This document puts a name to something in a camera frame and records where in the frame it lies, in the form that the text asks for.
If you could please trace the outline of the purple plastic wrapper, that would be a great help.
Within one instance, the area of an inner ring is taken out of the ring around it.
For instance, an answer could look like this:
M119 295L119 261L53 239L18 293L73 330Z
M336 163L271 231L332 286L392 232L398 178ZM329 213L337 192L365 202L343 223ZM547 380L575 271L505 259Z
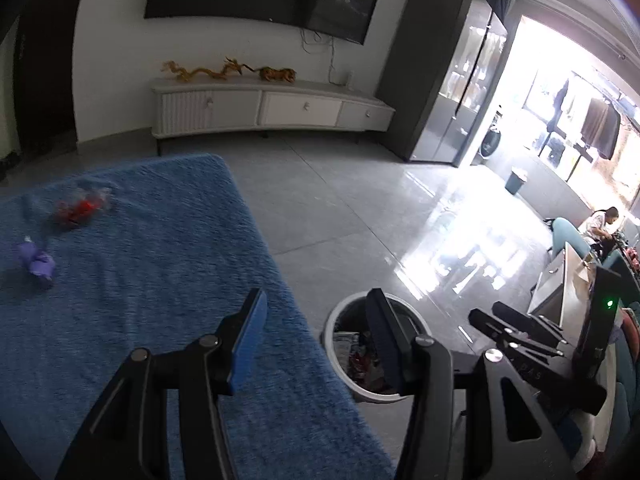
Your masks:
M17 245L17 257L29 279L38 286L50 288L53 285L56 263L43 249L29 237Z

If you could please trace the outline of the small red clear wrapper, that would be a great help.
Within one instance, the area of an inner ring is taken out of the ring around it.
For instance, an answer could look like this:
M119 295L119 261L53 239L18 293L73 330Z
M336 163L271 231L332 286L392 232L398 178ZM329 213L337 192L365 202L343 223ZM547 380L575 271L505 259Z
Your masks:
M111 207L111 198L110 188L78 188L71 200L56 206L53 219L65 229L85 226Z

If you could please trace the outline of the white round trash bin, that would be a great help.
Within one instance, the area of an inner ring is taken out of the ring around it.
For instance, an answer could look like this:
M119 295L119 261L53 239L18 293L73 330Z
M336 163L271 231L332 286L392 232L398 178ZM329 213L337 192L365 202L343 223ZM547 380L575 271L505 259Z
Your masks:
M408 302L379 288L349 296L329 314L322 341L358 399L392 403L413 396L417 412L432 400L430 374L442 346Z

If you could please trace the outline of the seated person in background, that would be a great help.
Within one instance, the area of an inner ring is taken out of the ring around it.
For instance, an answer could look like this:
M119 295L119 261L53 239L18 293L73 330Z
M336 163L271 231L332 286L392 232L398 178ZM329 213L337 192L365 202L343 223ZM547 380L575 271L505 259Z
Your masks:
M608 226L612 226L618 218L620 212L615 206L598 209L579 227L580 235L600 259L604 259L614 248L614 235L608 230Z

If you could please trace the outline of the blue fuzzy table cloth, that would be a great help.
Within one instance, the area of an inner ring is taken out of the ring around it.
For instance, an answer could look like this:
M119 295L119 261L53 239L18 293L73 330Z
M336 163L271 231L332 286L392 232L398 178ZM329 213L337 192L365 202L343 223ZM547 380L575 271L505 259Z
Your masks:
M65 229L56 206L110 188L111 207ZM34 284L29 237L55 261ZM266 292L264 336L221 402L242 479L389 479L394 467L311 335L224 161L153 159L35 188L1 204L1 420L32 471L54 477L127 354L178 350Z

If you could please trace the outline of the small blue bucket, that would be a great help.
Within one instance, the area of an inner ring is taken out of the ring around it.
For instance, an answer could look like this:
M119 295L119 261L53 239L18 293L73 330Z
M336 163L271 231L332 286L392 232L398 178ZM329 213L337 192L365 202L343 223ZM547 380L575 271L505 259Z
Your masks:
M513 169L510 176L506 179L504 188L511 194L516 195L521 191L523 185L527 182L527 174L519 169Z

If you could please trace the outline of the dark grey glass display cabinet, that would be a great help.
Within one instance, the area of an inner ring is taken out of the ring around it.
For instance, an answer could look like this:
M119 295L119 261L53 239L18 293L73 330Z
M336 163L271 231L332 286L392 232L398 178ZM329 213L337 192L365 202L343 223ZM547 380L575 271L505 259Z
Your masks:
M487 0L407 0L376 89L382 143L406 162L457 165L508 33Z

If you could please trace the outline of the white low tv cabinet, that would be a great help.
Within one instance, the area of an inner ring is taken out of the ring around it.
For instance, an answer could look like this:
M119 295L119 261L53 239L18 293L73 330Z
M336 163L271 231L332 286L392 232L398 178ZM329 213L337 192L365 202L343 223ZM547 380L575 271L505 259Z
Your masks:
M373 96L310 81L160 79L151 90L157 148L166 139L235 131L384 132L395 114L393 107Z

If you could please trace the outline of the golden dragon figurine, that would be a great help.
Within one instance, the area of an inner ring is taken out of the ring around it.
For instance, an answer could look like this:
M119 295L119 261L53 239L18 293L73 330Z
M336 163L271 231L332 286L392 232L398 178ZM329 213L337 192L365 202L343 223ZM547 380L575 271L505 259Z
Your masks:
M231 73L242 74L243 64L240 64L235 58L226 58L224 67L219 71L211 70L206 67L198 67L193 70L177 64L175 61L163 62L162 71L171 73L178 81L189 82L196 76L206 76L213 80L226 80Z

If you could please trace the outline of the golden tiger figurine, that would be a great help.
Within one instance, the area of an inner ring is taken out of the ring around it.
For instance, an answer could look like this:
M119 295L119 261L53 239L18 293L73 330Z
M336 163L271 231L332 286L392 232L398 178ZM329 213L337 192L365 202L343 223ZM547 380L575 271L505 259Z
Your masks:
M296 71L292 68L272 68L261 67L258 70L258 76L262 81L267 82L287 82L288 84L294 84L296 81Z

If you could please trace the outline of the dark brown entrance door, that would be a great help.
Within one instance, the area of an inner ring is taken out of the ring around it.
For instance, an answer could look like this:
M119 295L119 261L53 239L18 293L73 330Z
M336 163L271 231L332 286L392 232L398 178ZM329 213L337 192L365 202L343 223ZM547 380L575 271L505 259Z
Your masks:
M37 159L76 148L73 47L80 0L28 0L18 14L12 92L20 152Z

